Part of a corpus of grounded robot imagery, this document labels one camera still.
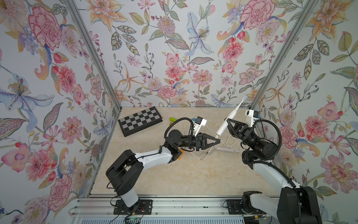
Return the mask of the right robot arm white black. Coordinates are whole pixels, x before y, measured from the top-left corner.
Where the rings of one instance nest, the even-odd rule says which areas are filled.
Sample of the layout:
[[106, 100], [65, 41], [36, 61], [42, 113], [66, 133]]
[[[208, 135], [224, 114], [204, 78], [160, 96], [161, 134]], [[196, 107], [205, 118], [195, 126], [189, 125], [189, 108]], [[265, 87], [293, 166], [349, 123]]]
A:
[[[268, 123], [276, 130], [277, 143], [258, 136], [255, 126], [260, 123]], [[273, 199], [259, 191], [247, 191], [242, 196], [245, 207], [267, 213], [281, 224], [322, 223], [315, 190], [293, 181], [271, 162], [282, 146], [279, 128], [265, 119], [255, 121], [251, 127], [246, 123], [227, 119], [227, 128], [231, 136], [248, 146], [241, 154], [242, 162], [264, 177], [279, 194], [278, 199]]]

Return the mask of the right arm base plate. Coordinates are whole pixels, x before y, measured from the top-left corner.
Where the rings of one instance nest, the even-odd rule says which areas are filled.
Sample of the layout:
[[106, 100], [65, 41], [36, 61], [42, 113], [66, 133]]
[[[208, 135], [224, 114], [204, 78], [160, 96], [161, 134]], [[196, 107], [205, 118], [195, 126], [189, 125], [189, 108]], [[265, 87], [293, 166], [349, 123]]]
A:
[[252, 194], [261, 194], [260, 191], [245, 191], [241, 199], [227, 199], [222, 207], [227, 209], [229, 215], [262, 215], [265, 212], [254, 208], [251, 205], [250, 196]]

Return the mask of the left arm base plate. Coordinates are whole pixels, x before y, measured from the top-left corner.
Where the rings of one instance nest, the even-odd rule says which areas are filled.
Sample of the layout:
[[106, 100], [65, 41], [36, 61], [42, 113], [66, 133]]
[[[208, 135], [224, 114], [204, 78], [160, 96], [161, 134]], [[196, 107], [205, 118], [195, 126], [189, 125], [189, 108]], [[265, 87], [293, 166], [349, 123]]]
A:
[[114, 215], [151, 215], [153, 209], [152, 200], [140, 199], [133, 206], [127, 207], [123, 200], [117, 200], [113, 214]]

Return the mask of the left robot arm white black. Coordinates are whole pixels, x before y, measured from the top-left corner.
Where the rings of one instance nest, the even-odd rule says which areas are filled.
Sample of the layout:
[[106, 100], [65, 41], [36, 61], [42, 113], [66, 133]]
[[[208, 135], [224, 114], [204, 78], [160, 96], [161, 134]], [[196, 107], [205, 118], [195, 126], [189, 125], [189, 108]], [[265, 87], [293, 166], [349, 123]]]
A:
[[131, 213], [140, 204], [134, 186], [143, 171], [176, 161], [182, 155], [181, 148], [193, 152], [212, 148], [221, 142], [219, 136], [200, 132], [200, 128], [205, 125], [206, 121], [202, 117], [180, 118], [165, 130], [165, 142], [157, 150], [133, 153], [128, 149], [107, 169], [109, 185]]

